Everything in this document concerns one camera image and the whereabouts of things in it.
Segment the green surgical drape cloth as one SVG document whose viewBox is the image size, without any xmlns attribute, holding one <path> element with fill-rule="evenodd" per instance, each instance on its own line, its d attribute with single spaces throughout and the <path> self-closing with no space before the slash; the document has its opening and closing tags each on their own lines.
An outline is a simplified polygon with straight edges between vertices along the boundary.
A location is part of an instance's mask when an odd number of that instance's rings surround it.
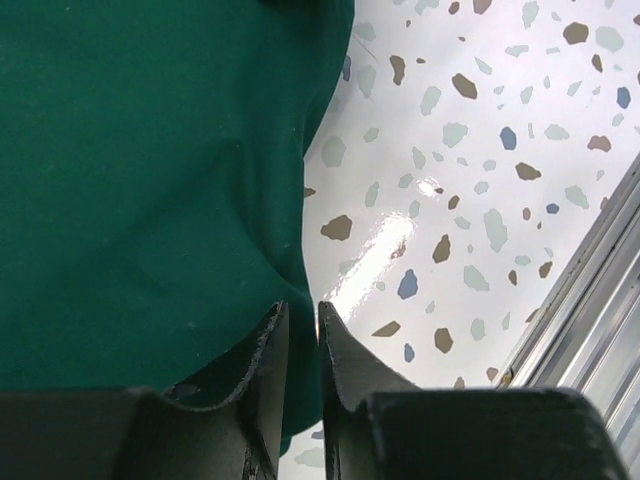
<svg viewBox="0 0 640 480">
<path fill-rule="evenodd" d="M 285 303 L 282 435 L 322 413 L 304 155 L 350 1 L 1 5 L 1 386 L 145 385 L 208 367 Z"/>
</svg>

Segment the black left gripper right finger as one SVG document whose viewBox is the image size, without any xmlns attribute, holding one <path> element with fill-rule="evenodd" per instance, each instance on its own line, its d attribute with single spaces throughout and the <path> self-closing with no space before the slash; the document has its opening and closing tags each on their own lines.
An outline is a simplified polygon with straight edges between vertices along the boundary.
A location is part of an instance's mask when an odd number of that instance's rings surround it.
<svg viewBox="0 0 640 480">
<path fill-rule="evenodd" d="M 329 479 L 627 479 L 596 409 L 568 389 L 421 389 L 318 306 Z"/>
</svg>

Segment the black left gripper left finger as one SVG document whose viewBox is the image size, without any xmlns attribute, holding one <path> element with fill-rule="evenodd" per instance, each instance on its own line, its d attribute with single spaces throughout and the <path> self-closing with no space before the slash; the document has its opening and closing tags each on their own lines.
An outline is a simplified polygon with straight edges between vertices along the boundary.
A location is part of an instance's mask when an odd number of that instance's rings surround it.
<svg viewBox="0 0 640 480">
<path fill-rule="evenodd" d="M 211 367 L 220 402 L 195 408 L 146 387 L 4 392 L 4 479 L 274 479 L 289 311 L 275 304 Z"/>
</svg>

